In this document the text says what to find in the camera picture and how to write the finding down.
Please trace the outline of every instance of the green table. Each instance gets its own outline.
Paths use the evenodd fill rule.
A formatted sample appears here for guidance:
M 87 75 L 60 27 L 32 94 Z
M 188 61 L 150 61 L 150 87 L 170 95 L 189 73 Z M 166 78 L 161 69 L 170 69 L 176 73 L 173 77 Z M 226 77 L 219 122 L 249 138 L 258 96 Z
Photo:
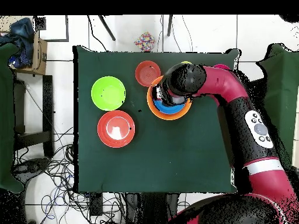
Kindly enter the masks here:
M 182 61 L 230 68 L 238 56 L 225 54 L 91 52 L 77 46 L 78 55 L 78 191 L 80 192 L 214 192 L 228 193 L 230 166 L 213 99 L 196 99 L 189 112 L 173 121 L 153 115 L 146 100 L 147 88 L 135 79 L 136 66 L 156 62 L 161 74 Z M 110 148 L 97 134 L 106 112 L 91 99 L 93 83 L 115 76 L 126 87 L 126 100 L 118 109 L 135 122 L 135 136 L 123 148 Z

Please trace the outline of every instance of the green cloth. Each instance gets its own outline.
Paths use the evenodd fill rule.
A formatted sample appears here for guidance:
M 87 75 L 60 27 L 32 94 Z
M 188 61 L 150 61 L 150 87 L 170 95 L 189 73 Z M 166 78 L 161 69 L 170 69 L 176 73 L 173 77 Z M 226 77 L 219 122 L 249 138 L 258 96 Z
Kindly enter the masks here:
M 15 115 L 13 112 L 13 75 L 8 59 L 19 49 L 8 43 L 0 47 L 0 188 L 13 193 L 23 191 L 23 184 L 11 175 Z
M 265 109 L 277 128 L 286 151 L 292 157 L 299 86 L 299 52 L 291 52 L 283 44 L 271 44 L 264 60 L 257 64 L 266 77 Z
M 210 97 L 195 99 L 188 113 L 173 121 L 148 108 L 147 87 L 135 78 L 137 65 L 154 61 L 161 75 L 182 61 L 234 67 L 237 49 L 227 54 L 78 52 L 78 166 L 80 192 L 222 192 L 234 191 L 220 130 L 217 106 Z M 110 148 L 97 134 L 106 112 L 91 99 L 93 83 L 103 76 L 120 79 L 126 99 L 118 109 L 135 122 L 135 136 L 123 148 Z

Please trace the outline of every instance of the white stripe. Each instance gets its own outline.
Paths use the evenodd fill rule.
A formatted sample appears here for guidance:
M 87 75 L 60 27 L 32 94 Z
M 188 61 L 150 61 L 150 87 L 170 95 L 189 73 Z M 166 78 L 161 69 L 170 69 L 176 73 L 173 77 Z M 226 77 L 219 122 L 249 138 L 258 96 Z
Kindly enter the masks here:
M 272 170 L 283 170 L 280 161 L 276 159 L 260 160 L 258 162 L 253 162 L 244 167 L 247 167 L 249 175 Z
M 270 198 L 267 198 L 267 197 L 265 197 L 263 195 L 260 195 L 260 194 L 255 194 L 255 193 L 249 193 L 249 194 L 260 196 L 260 197 L 262 197 L 264 199 L 267 199 L 269 202 L 271 202 L 273 204 L 273 206 L 278 210 L 278 212 L 279 212 L 279 214 L 280 214 L 280 216 L 281 216 L 281 218 L 283 220 L 283 223 L 284 224 L 288 224 L 288 221 L 286 219 L 286 216 L 283 213 L 283 210 L 279 207 L 279 205 L 277 203 L 273 202 Z

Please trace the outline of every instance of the green bowl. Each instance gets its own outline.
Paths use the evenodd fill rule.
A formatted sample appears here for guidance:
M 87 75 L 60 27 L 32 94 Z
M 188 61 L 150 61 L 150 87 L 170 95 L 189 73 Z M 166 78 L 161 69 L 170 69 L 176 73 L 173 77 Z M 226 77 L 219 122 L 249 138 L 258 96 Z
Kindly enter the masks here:
M 92 86 L 91 99 L 94 104 L 104 111 L 118 109 L 126 98 L 123 83 L 113 76 L 104 76 Z

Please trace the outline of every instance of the white tile floor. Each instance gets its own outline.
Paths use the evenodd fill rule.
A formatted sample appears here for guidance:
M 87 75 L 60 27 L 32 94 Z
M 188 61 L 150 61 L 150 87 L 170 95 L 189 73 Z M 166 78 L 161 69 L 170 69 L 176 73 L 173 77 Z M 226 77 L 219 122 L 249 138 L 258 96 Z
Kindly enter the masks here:
M 123 15 L 107 16 L 106 22 L 112 30 L 116 41 L 112 41 L 107 31 L 103 27 L 97 16 L 91 16 L 94 35 L 102 41 L 110 51 L 140 51 L 133 43 L 143 32 L 149 31 L 158 41 L 159 33 L 162 30 L 160 15 Z M 291 24 L 284 22 L 277 15 L 184 15 L 184 20 L 190 31 L 191 40 L 184 25 L 182 15 L 173 16 L 173 28 L 176 41 L 182 52 L 193 51 L 199 53 L 225 52 L 229 48 L 239 48 L 242 51 L 239 69 L 243 71 L 250 80 L 263 77 L 260 68 L 255 61 L 262 60 L 266 49 L 271 43 L 284 43 L 292 50 L 299 49 L 299 27 L 298 23 Z M 68 16 L 69 42 L 48 43 L 47 51 L 47 74 L 53 76 L 54 84 L 54 127 L 58 134 L 55 138 L 74 126 L 74 105 L 73 105 L 73 59 L 72 46 L 82 45 L 94 51 L 104 51 L 102 45 L 91 35 L 91 28 L 86 16 Z M 166 35 L 168 27 L 168 15 L 164 15 L 164 51 L 179 52 L 173 33 L 170 37 Z M 47 33 L 47 38 L 51 39 L 51 34 Z M 162 51 L 162 34 L 159 48 L 157 43 L 154 52 Z M 37 104 L 42 108 L 42 87 L 41 76 L 18 74 L 18 78 L 26 82 L 27 89 L 31 92 Z M 25 124 L 27 132 L 42 130 L 42 113 L 37 108 L 31 97 L 26 94 L 25 99 Z M 61 138 L 62 144 L 73 142 L 73 130 Z M 59 148 L 60 143 L 55 143 L 55 148 Z M 43 157 L 42 145 L 31 146 L 25 159 Z M 293 164 L 299 167 L 299 129 L 294 135 L 294 156 Z M 45 195 L 53 194 L 55 185 L 46 174 L 34 178 L 27 189 L 26 213 L 28 219 L 35 219 L 40 223 L 45 214 L 48 199 L 44 199 L 43 206 L 41 199 Z M 190 204 L 215 194 L 188 193 L 186 201 Z M 109 200 L 114 195 L 104 193 L 104 197 Z M 180 201 L 185 200 L 185 194 L 181 194 Z M 105 203 L 105 209 L 111 211 L 112 202 Z M 55 219 L 46 219 L 43 224 L 57 224 L 68 206 L 54 206 L 52 215 L 57 215 Z M 178 206 L 178 210 L 184 208 L 183 204 Z M 120 220 L 119 213 L 116 213 L 114 220 Z M 97 218 L 97 223 L 106 216 Z M 70 209 L 60 224 L 88 224 L 80 212 Z

